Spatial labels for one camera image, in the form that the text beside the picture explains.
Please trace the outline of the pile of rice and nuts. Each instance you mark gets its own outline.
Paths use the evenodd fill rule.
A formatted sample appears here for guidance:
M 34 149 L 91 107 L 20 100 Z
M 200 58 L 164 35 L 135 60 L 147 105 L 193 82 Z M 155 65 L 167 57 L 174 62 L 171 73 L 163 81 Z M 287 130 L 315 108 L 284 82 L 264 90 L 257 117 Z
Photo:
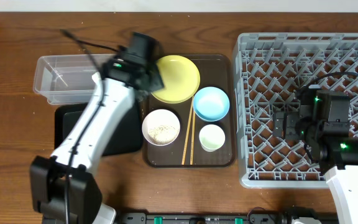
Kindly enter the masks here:
M 169 144 L 177 137 L 177 134 L 177 128 L 169 125 L 160 125 L 148 130 L 151 141 L 156 145 Z

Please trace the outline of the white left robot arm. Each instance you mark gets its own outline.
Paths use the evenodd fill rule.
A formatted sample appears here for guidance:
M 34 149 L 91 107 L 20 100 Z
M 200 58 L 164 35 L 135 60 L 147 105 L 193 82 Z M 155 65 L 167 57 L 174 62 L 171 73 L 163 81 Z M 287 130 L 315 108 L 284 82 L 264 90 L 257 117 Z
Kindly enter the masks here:
M 67 138 L 49 158 L 30 165 L 35 212 L 65 223 L 113 223 L 94 179 L 99 161 L 137 95 L 163 88 L 155 47 L 128 47 L 99 67 L 93 95 Z

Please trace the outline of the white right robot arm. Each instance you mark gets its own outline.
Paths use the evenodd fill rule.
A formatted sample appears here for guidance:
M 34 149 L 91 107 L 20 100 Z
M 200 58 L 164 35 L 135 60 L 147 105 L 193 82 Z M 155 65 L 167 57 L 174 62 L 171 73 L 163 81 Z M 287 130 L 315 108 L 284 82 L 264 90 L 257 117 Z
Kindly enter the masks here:
M 273 114 L 273 135 L 301 140 L 329 186 L 340 223 L 358 223 L 358 138 L 349 136 L 348 103 L 317 103 Z

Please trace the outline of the white bowl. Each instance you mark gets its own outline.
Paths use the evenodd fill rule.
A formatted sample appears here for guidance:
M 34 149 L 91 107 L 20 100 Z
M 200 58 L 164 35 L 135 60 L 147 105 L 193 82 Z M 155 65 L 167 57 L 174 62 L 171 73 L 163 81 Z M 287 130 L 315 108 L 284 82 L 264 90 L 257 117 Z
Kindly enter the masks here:
M 142 134 L 154 146 L 171 144 L 180 133 L 180 120 L 170 110 L 159 109 L 150 112 L 142 122 Z

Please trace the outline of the white cup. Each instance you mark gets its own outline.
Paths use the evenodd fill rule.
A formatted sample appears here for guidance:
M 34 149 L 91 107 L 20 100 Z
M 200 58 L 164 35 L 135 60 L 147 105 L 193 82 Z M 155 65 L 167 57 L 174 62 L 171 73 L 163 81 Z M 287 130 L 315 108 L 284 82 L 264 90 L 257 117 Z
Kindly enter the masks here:
M 207 152 L 220 149 L 225 143 L 226 135 L 222 128 L 215 124 L 204 126 L 199 133 L 201 147 Z

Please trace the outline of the light blue bowl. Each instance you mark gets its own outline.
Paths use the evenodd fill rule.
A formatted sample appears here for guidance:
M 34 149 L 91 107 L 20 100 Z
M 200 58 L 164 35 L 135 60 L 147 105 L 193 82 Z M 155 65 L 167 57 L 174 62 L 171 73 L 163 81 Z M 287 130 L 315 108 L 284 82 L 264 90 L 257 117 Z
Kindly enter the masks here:
M 193 109 L 203 121 L 219 121 L 228 114 L 229 108 L 229 97 L 220 88 L 207 86 L 200 89 L 194 96 Z

